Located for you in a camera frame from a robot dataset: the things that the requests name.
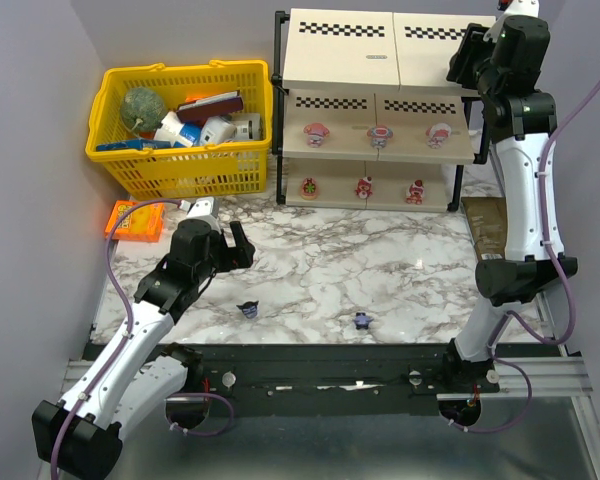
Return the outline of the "black purple-bow cat toy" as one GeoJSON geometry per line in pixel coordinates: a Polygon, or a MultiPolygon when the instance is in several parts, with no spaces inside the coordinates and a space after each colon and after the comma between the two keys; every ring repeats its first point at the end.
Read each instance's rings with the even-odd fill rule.
{"type": "Polygon", "coordinates": [[[243,304],[237,305],[237,308],[247,319],[254,319],[258,316],[258,301],[247,301],[243,304]]]}

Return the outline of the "pink bear strawberry toy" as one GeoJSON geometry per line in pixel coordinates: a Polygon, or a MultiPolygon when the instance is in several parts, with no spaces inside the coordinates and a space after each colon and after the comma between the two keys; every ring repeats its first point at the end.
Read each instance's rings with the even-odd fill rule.
{"type": "Polygon", "coordinates": [[[307,201],[315,200],[319,195],[319,188],[316,180],[312,177],[306,177],[300,185],[300,197],[307,201]]]}

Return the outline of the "white pink bunny toy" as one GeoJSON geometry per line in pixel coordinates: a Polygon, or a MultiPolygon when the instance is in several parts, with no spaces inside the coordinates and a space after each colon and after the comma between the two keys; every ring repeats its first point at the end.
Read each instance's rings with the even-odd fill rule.
{"type": "Polygon", "coordinates": [[[447,123],[434,124],[426,130],[426,144],[429,148],[439,149],[450,138],[451,134],[452,127],[447,123]]]}

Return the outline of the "pink round bunny toy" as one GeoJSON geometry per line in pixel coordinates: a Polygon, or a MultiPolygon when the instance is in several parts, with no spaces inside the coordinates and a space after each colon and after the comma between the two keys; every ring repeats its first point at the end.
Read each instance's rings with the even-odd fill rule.
{"type": "Polygon", "coordinates": [[[366,135],[370,139],[371,147],[381,150],[388,145],[394,133],[386,125],[375,125],[367,130],[366,135]]]}

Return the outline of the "red bear cream toy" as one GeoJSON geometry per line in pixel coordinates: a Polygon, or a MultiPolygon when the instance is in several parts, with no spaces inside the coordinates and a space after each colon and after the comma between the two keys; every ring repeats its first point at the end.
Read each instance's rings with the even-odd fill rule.
{"type": "Polygon", "coordinates": [[[355,195],[361,200],[367,200],[372,194],[372,178],[369,176],[360,178],[355,188],[355,195]]]}

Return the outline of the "pink blue-bow bunny toy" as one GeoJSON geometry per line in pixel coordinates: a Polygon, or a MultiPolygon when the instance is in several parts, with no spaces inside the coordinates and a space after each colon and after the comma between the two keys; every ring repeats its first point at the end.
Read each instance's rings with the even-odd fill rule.
{"type": "Polygon", "coordinates": [[[329,136],[330,130],[320,122],[313,122],[303,128],[303,133],[307,136],[307,144],[311,148],[319,148],[329,136]]]}

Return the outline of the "red white bear toy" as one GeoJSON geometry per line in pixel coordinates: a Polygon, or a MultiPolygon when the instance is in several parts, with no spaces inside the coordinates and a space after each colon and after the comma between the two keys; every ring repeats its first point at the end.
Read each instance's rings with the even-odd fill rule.
{"type": "Polygon", "coordinates": [[[422,180],[415,180],[407,189],[405,202],[410,205],[422,205],[425,188],[422,180]]]}

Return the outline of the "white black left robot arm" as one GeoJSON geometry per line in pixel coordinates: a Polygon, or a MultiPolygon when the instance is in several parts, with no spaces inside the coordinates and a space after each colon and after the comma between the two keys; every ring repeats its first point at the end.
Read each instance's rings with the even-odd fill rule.
{"type": "Polygon", "coordinates": [[[209,217],[181,221],[169,252],[138,285],[127,317],[86,373],[55,403],[41,402],[32,415],[39,457],[51,476],[106,478],[131,431],[168,396],[194,382],[205,398],[201,357],[172,344],[151,365],[145,362],[219,273],[247,269],[254,246],[238,221],[228,246],[209,217]]]}

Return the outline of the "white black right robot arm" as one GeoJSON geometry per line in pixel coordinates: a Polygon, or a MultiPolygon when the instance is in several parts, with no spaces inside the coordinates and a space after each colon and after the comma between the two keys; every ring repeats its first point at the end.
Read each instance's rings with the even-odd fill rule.
{"type": "Polygon", "coordinates": [[[492,27],[471,23],[449,63],[447,79],[474,90],[484,126],[500,161],[507,237],[501,259],[475,269],[480,298],[460,334],[448,345],[448,376],[481,376],[509,317],[547,287],[575,275],[555,212],[551,136],[554,98],[536,82],[550,42],[548,24],[531,15],[503,14],[492,27]]]}

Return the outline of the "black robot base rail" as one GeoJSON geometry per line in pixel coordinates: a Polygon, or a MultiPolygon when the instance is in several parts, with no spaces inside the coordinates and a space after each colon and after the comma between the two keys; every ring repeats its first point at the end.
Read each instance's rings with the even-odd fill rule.
{"type": "Polygon", "coordinates": [[[237,417],[435,416],[446,398],[496,393],[494,366],[455,359],[443,344],[171,344],[188,369],[184,392],[227,399],[237,417]]]}

